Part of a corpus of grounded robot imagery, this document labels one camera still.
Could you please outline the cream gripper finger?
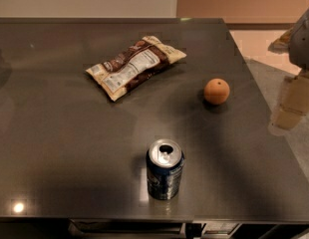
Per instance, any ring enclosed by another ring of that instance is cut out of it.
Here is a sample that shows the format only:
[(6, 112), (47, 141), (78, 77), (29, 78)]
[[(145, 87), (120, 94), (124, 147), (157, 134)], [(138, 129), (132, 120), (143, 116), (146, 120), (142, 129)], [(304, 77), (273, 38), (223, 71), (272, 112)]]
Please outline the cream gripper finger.
[(268, 126), (276, 136), (293, 129), (309, 113), (309, 70), (295, 77), (285, 77)]

